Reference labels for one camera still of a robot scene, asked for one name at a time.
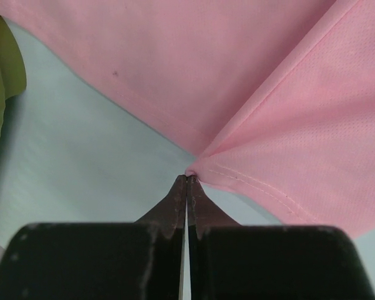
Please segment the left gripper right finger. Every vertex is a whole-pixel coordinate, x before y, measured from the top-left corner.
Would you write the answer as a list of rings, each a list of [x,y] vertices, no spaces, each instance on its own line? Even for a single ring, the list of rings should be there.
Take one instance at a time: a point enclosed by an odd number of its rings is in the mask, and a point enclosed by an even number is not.
[[[243,226],[187,178],[193,299],[375,299],[346,233],[333,226]]]

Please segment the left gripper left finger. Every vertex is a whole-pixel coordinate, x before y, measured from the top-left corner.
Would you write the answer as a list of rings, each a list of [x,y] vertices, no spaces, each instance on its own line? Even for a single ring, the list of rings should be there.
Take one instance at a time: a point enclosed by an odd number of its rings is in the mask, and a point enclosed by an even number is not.
[[[22,227],[0,261],[0,299],[181,299],[187,179],[135,222]]]

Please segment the pink t shirt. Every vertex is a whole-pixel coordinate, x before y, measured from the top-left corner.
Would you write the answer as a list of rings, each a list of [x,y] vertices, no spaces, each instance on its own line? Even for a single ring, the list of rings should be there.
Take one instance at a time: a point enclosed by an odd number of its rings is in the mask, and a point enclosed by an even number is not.
[[[188,174],[284,223],[375,228],[375,1],[0,1]]]

